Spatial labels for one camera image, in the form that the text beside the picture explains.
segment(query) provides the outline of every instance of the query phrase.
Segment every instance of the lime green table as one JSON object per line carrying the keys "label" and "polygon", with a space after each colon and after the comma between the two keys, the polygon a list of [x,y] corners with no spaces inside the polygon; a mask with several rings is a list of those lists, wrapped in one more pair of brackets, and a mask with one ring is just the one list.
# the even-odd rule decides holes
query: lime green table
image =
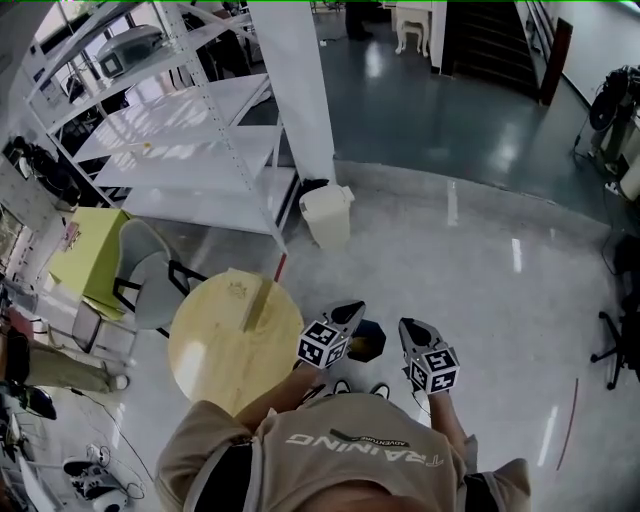
{"label": "lime green table", "polygon": [[112,290],[119,258],[118,235],[129,218],[116,208],[78,208],[70,222],[78,224],[80,234],[65,252],[57,250],[49,265],[56,283],[81,295],[113,320],[123,315]]}

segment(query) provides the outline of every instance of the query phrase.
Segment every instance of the wooden tabletop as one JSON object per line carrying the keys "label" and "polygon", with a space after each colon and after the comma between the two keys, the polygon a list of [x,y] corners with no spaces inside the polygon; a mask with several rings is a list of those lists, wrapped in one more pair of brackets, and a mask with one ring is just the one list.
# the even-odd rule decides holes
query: wooden tabletop
{"label": "wooden tabletop", "polygon": [[291,371],[302,328],[280,285],[229,269],[200,284],[178,309],[171,371],[192,402],[209,400],[233,415]]}

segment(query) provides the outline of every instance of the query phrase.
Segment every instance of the staircase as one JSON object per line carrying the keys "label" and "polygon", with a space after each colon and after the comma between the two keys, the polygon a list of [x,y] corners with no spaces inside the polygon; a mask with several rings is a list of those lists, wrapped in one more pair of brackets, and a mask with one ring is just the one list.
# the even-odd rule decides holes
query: staircase
{"label": "staircase", "polygon": [[538,99],[514,2],[448,2],[445,37],[443,73],[478,77]]}

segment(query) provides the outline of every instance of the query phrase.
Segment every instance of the white trash bin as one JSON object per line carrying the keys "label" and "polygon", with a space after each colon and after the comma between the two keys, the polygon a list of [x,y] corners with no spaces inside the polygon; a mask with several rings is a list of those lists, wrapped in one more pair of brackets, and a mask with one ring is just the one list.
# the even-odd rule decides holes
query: white trash bin
{"label": "white trash bin", "polygon": [[349,240],[349,207],[353,200],[351,189],[338,185],[312,190],[300,198],[302,216],[322,249],[342,249]]}

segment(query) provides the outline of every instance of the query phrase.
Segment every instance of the shiny floor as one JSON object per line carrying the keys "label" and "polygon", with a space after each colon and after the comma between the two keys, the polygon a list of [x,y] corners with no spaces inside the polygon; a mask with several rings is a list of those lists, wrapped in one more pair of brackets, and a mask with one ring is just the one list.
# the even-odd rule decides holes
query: shiny floor
{"label": "shiny floor", "polygon": [[[611,361],[589,362],[611,344],[598,311],[616,311],[614,280],[598,246],[607,227],[545,201],[431,173],[350,163],[338,171],[356,196],[352,239],[344,251],[324,253],[292,215],[281,283],[306,318],[334,300],[364,300],[366,318],[379,322],[388,339],[378,359],[340,362],[329,379],[346,377],[356,390],[385,381],[391,400],[428,423],[401,373],[397,335],[401,316],[422,319],[459,355],[462,373],[452,396],[467,433],[479,439],[481,470],[525,457],[535,511],[637,510],[640,383],[624,371],[618,388],[607,391]],[[207,275],[230,265],[275,273],[280,255],[269,237],[154,225]],[[132,343],[116,330],[104,341],[132,344],[131,385],[93,396],[153,474],[189,407],[168,367],[167,340],[140,332]],[[575,418],[558,469],[576,382]],[[90,443],[110,446],[118,478],[146,487],[135,510],[159,510],[144,468],[104,411],[64,390],[54,399],[59,419],[38,427],[48,439],[38,460],[57,463],[85,453]]]}
{"label": "shiny floor", "polygon": [[[350,41],[343,15],[315,16],[336,158],[475,181],[626,227],[622,203],[603,202],[610,176],[571,154],[587,111],[567,82],[546,108],[498,85],[435,75],[413,43],[394,53],[389,23],[367,24],[374,37]],[[587,125],[580,152],[591,133]]]}

